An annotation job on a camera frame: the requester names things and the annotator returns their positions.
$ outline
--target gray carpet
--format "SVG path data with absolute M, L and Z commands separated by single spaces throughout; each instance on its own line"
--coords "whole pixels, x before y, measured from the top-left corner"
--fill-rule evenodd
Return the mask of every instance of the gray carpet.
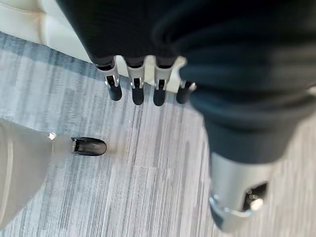
M 0 237 L 221 237 L 208 209 L 208 149 L 201 117 L 175 103 L 110 100 L 93 65 L 0 33 L 0 116 L 37 130 L 109 144 L 73 156 Z M 316 117 L 298 129 L 276 169 L 267 205 L 236 237 L 316 236 Z

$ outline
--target striped carpet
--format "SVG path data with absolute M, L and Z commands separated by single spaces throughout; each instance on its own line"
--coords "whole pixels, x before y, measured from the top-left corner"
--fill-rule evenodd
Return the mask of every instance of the striped carpet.
M 105 140 L 100 158 L 55 167 L 0 237 L 224 237 L 208 209 L 202 118 L 175 102 L 110 100 L 93 65 L 0 33 L 0 117 L 37 130 Z M 302 123 L 277 167 L 264 209 L 235 237 L 314 237 L 316 117 Z

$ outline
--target white cushion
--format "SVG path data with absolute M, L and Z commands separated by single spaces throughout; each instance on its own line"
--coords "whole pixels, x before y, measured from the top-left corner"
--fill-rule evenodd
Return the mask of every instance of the white cushion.
M 0 31 L 91 62 L 56 0 L 0 0 Z M 127 76 L 123 58 L 118 56 L 116 61 L 119 74 Z M 184 63 L 184 58 L 177 59 L 168 84 L 169 91 L 178 90 L 178 70 Z M 154 65 L 154 58 L 148 56 L 145 81 L 149 84 L 154 84 Z

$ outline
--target silver metal part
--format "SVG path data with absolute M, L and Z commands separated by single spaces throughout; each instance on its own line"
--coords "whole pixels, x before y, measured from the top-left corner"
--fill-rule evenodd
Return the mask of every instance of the silver metal part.
M 233 232 L 259 210 L 264 198 L 251 195 L 251 189 L 267 183 L 275 162 L 268 164 L 245 164 L 212 153 L 212 189 L 209 198 L 215 223 L 223 232 Z M 245 210 L 245 198 L 253 201 Z
M 159 90 L 159 82 L 164 81 L 163 90 L 167 90 L 167 85 L 170 80 L 172 68 L 163 69 L 155 65 L 155 89 Z
M 186 87 L 186 83 L 187 83 L 186 80 L 180 80 L 180 87 L 184 89 Z M 193 82 L 189 87 L 191 91 L 194 91 L 196 88 L 197 88 L 197 85 L 195 82 Z
M 180 87 L 184 89 L 186 87 L 186 83 L 187 83 L 186 80 L 180 80 Z
M 108 77 L 111 77 L 111 79 L 114 81 L 114 86 L 115 87 L 119 86 L 119 71 L 118 71 L 118 66 L 115 62 L 115 59 L 114 59 L 114 67 L 112 69 L 106 70 L 106 71 L 99 69 L 99 71 L 103 73 L 105 85 L 107 85 L 108 87 L 111 87 L 109 83 L 109 78 L 108 78 Z
M 143 64 L 139 68 L 131 68 L 127 67 L 128 76 L 131 79 L 130 85 L 133 89 L 135 89 L 135 79 L 139 79 L 140 85 L 139 88 L 144 87 L 144 80 L 145 80 L 145 64 Z

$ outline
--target black rubber foot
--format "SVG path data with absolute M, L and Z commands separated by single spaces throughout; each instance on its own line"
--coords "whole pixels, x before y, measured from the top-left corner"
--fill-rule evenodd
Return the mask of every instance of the black rubber foot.
M 184 88 L 179 87 L 177 93 L 177 102 L 179 104 L 185 104 L 190 98 L 190 86 L 192 83 L 187 82 Z
M 109 94 L 112 100 L 119 101 L 122 98 L 122 89 L 120 84 L 118 84 L 117 87 L 111 86 L 111 88 L 109 88 Z
M 132 89 L 132 97 L 135 105 L 141 105 L 144 102 L 144 89 L 139 87 Z
M 104 141 L 91 137 L 72 137 L 76 142 L 74 154 L 82 156 L 100 156 L 107 151 L 107 144 Z
M 154 104 L 156 106 L 161 106 L 166 101 L 166 91 L 160 88 L 154 91 Z

